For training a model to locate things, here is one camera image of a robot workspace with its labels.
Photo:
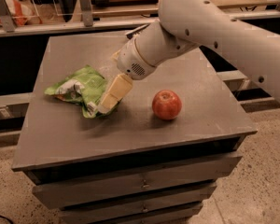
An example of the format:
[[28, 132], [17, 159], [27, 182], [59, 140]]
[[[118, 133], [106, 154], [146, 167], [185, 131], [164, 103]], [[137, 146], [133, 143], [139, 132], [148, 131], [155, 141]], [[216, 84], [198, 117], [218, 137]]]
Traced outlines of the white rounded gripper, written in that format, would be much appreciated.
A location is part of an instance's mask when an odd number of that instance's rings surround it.
[[102, 114], [110, 112], [132, 89], [133, 80], [142, 80], [156, 70], [141, 57], [134, 38], [129, 40], [122, 49], [113, 53], [111, 58], [117, 62], [118, 70], [124, 74], [115, 76], [103, 94], [97, 106], [98, 111]]

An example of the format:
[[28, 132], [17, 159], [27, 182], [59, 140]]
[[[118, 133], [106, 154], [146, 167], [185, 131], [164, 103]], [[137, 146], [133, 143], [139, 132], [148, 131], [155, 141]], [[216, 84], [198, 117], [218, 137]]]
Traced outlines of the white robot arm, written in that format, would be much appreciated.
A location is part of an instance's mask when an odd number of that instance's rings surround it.
[[102, 96], [105, 114], [168, 59], [205, 46], [280, 103], [280, 35], [231, 18], [209, 0], [161, 0], [159, 19], [119, 51], [120, 74]]

